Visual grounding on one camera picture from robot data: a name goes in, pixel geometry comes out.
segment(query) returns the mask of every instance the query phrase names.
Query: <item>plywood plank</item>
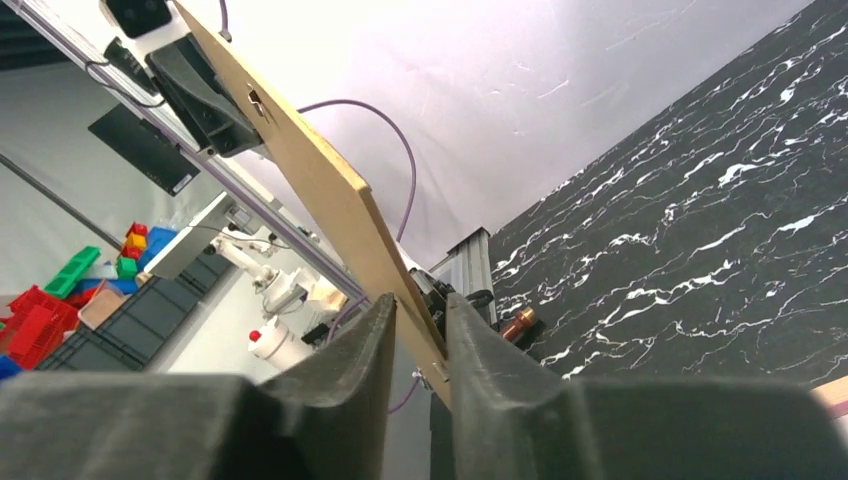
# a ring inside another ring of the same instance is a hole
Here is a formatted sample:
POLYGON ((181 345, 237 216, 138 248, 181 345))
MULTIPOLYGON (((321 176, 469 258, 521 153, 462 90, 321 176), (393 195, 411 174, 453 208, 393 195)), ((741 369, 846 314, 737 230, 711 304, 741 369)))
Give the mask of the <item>plywood plank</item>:
POLYGON ((233 46, 179 1, 176 5, 238 107, 253 122, 272 160, 368 298, 375 301, 384 293, 394 293, 400 307, 398 335, 449 406, 450 390, 442 378, 447 371, 445 343, 406 271, 368 184, 273 86, 239 58, 233 46), (261 112, 248 97, 251 90, 261 102, 261 112))

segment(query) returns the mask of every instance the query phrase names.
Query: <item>black marble surface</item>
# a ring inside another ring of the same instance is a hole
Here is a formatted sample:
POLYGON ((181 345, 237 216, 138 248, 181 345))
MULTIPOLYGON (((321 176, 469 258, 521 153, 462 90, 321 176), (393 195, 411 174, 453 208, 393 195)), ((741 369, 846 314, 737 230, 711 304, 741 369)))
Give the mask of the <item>black marble surface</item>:
POLYGON ((848 374, 848 2, 818 0, 495 234, 561 374, 848 374))

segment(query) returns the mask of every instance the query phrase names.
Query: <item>metal rod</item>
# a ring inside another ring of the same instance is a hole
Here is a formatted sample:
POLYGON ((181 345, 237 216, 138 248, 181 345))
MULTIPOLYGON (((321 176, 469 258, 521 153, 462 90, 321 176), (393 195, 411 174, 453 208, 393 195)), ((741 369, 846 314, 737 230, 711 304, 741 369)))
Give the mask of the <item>metal rod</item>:
POLYGON ((88 217, 83 215, 82 212, 74 208, 68 202, 64 201, 59 195, 56 195, 53 190, 47 188, 46 185, 39 182, 35 177, 30 175, 26 170, 18 166, 15 162, 9 159, 9 157, 3 155, 2 153, 0 153, 0 164, 3 164, 4 167, 11 170, 12 173, 17 175, 18 178, 20 178, 27 184, 29 184, 29 186, 38 190, 39 193, 47 197, 48 200, 53 202, 53 204, 55 204, 57 207, 64 210, 65 213, 72 216, 76 221, 85 225, 86 228, 94 232, 95 235, 100 237, 100 239, 104 242, 108 243, 112 248, 119 251, 121 250, 121 248, 123 248, 123 244, 118 241, 117 238, 113 237, 112 235, 109 235, 109 232, 98 227, 94 222, 89 220, 88 217))
MULTIPOLYGON (((454 259, 451 265, 451 284, 459 293, 470 295, 477 290, 489 290, 492 286, 492 268, 489 264, 489 232, 480 228, 450 251, 454 259)), ((486 321, 498 323, 495 302, 486 306, 486 321)))
MULTIPOLYGON (((33 28, 47 37, 57 48, 62 50, 71 60, 74 60, 77 65, 82 66, 87 60, 100 55, 100 52, 88 44, 77 32, 68 27, 64 29, 66 31, 60 31, 60 28, 56 27, 54 22, 61 24, 62 20, 52 14, 49 8, 43 3, 24 0, 3 1, 15 13, 27 21, 27 23, 32 25, 33 28), (71 36, 80 37, 77 38, 78 43, 69 40, 68 37, 71 36)), ((120 91, 126 92, 129 95, 133 95, 135 98, 149 98, 140 87, 110 69, 97 69, 91 72, 97 75, 104 83, 113 86, 113 88, 120 89, 120 91)), ((117 97, 121 103, 135 112, 136 115, 149 121, 171 141, 179 145, 181 152, 186 158, 194 162, 201 169, 209 172, 244 208, 261 218, 269 230, 274 232, 280 240, 291 247, 307 264, 317 270, 348 298, 356 299, 364 296, 363 290, 344 268, 306 238, 280 212, 271 208, 249 186, 245 185, 241 179, 226 167, 219 156, 205 158, 204 154, 198 152, 197 144, 194 143, 183 125, 176 120, 176 116, 168 111, 169 109, 137 108, 122 96, 117 97)))

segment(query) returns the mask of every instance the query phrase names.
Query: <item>cable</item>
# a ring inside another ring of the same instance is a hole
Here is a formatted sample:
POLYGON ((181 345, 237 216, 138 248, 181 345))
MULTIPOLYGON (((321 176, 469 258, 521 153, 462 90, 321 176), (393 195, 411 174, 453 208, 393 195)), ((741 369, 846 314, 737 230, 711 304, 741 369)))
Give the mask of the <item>cable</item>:
MULTIPOLYGON (((282 311, 282 312, 278 313, 277 315, 282 317, 284 315, 289 315, 291 313, 297 313, 297 312, 303 310, 303 306, 306 305, 306 302, 304 302, 303 300, 299 300, 299 302, 300 303, 296 307, 292 308, 291 310, 282 311)), ((267 313, 267 314, 274 313, 274 312, 268 311, 268 299, 267 298, 262 300, 262 311, 267 313)))
POLYGON ((206 230, 212 230, 212 231, 218 232, 221 235, 223 235, 227 238, 231 238, 233 240, 265 243, 265 244, 271 245, 272 247, 282 248, 283 250, 291 250, 291 247, 287 247, 285 245, 280 245, 279 243, 275 243, 275 242, 272 242, 270 240, 263 240, 261 238, 251 238, 250 240, 245 240, 243 238, 238 238, 235 235, 230 235, 225 230, 220 229, 220 228, 207 227, 206 225, 189 225, 189 228, 205 228, 206 230))
POLYGON ((412 203, 415 200, 415 188, 418 185, 418 172, 415 166, 415 155, 412 154, 412 147, 409 146, 409 141, 406 139, 406 135, 403 134, 400 127, 398 127, 397 124, 391 118, 389 118, 388 115, 383 113, 377 107, 374 107, 373 105, 367 104, 365 102, 361 102, 359 100, 351 100, 348 98, 327 100, 324 102, 318 102, 313 105, 307 105, 303 108, 298 109, 297 111, 300 113, 309 113, 313 110, 318 110, 319 108, 330 107, 333 105, 353 105, 355 107, 364 108, 369 112, 374 113, 378 117, 382 118, 383 121, 385 121, 387 124, 389 124, 390 127, 392 127, 392 130, 395 131, 398 138, 400 139, 400 142, 403 144, 403 148, 406 150, 406 156, 409 157, 409 168, 412 173, 412 179, 409 188, 409 198, 406 200, 406 210, 403 212, 403 219, 400 222, 400 227, 398 227, 398 233, 395 237, 395 239, 400 242, 400 239, 403 238, 403 233, 406 231, 406 223, 409 221, 409 214, 412 211, 412 203))
MULTIPOLYGON (((333 105, 353 105, 355 107, 364 108, 376 114, 378 117, 382 118, 387 124, 389 124, 390 127, 392 127, 392 130, 395 131, 398 138, 400 139, 400 142, 403 144, 404 150, 406 150, 406 155, 409 158, 409 168, 412 173, 412 185, 409 188, 409 198, 406 201, 406 210, 404 210, 403 212, 403 219, 400 222, 397 236, 395 237, 395 239, 400 242, 401 238, 403 238, 404 231, 406 231, 406 224, 409 221, 409 215, 412 212, 412 204, 415 201, 415 188, 418 185, 418 171, 415 165, 415 155, 413 155, 412 153, 412 147, 410 147, 409 141, 406 139, 406 135, 403 134, 400 127, 398 127, 397 124, 391 118, 389 118, 388 115, 383 113, 377 107, 369 105, 365 102, 361 102, 359 100, 351 100, 347 98, 327 100, 324 102, 315 103, 313 105, 307 105, 303 108, 298 109, 298 112, 308 113, 313 110, 318 110, 319 108, 329 107, 333 105)), ((330 331, 327 333, 327 340, 324 342, 325 344, 329 343, 333 339, 333 336, 335 335, 336 330, 338 329, 342 320, 344 320, 344 318, 350 315, 351 312, 356 310, 356 308, 359 307, 359 305, 361 305, 364 301, 365 297, 360 297, 356 300, 348 302, 348 304, 345 305, 341 311, 339 311, 338 315, 336 315, 336 318, 333 319, 333 323, 330 324, 330 331)), ((418 387, 419 383, 421 383, 421 377, 417 377, 415 379, 415 382, 412 383, 412 387, 410 387, 409 391, 406 393, 406 396, 403 397, 400 403, 389 408, 389 415, 397 412, 398 410, 403 408, 403 406, 406 405, 407 402, 409 402, 409 399, 412 398, 412 394, 415 392, 415 389, 418 387)))
POLYGON ((228 42, 233 41, 233 35, 230 33, 230 12, 227 11, 227 0, 219 0, 221 5, 221 36, 228 42))
POLYGON ((226 32, 230 29, 230 13, 227 11, 227 0, 220 0, 221 4, 221 31, 226 32))
POLYGON ((88 60, 88 61, 85 62, 83 68, 85 69, 85 73, 88 74, 88 78, 90 78, 94 83, 100 85, 101 87, 108 88, 109 90, 112 90, 113 92, 117 93, 118 95, 126 98, 130 103, 132 103, 136 107, 139 107, 139 108, 159 108, 162 105, 165 105, 165 99, 164 98, 162 99, 161 102, 159 102, 155 105, 149 105, 149 104, 146 104, 146 103, 142 103, 140 100, 134 98, 132 95, 128 94, 127 92, 125 92, 125 91, 123 91, 119 88, 113 87, 112 85, 109 85, 108 83, 101 82, 100 80, 95 78, 94 75, 91 74, 91 70, 90 70, 91 67, 101 67, 101 68, 103 68, 103 67, 108 67, 110 65, 111 65, 111 63, 109 63, 109 62, 95 62, 94 60, 88 60))
POLYGON ((412 386, 409 387, 409 391, 406 392, 406 396, 403 397, 403 400, 401 400, 400 403, 398 403, 394 407, 389 408, 389 415, 397 412, 398 410, 403 408, 404 405, 406 405, 406 402, 408 402, 409 399, 412 398, 412 394, 415 393, 415 389, 418 387, 419 383, 421 383, 421 377, 415 377, 415 381, 412 382, 412 386))

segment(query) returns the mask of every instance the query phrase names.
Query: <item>copper pipe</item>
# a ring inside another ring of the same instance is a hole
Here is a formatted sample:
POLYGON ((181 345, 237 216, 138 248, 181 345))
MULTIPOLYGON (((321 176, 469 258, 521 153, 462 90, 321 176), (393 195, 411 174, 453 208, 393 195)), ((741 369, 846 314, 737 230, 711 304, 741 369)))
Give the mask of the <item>copper pipe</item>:
POLYGON ((513 318, 512 321, 509 322, 509 325, 507 325, 506 328, 503 330, 501 336, 507 342, 512 343, 513 341, 515 341, 516 338, 518 338, 519 335, 526 332, 530 329, 530 327, 535 325, 536 320, 538 320, 536 318, 536 312, 534 312, 532 308, 527 307, 515 315, 515 318, 513 318))

